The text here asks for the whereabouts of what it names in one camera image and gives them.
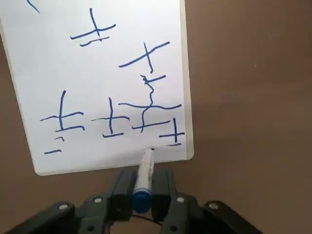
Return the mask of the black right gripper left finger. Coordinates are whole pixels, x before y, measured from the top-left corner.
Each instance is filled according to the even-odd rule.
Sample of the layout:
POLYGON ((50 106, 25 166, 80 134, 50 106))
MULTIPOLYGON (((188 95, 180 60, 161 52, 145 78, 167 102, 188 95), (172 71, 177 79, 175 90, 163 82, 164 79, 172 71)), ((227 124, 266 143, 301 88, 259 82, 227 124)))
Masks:
POLYGON ((128 221, 132 214, 132 193, 136 171, 122 169, 104 193, 87 198, 76 207, 59 201, 8 231, 10 234, 109 234, 117 221, 128 221))

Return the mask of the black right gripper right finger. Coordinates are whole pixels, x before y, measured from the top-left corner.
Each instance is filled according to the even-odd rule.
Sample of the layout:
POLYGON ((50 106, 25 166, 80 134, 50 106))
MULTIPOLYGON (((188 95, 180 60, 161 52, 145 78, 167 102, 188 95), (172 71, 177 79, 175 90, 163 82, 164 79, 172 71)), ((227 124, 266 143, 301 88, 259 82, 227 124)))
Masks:
POLYGON ((154 170, 151 212, 162 222, 162 234, 261 234, 262 232, 226 203, 197 199, 176 190, 171 169, 154 170))

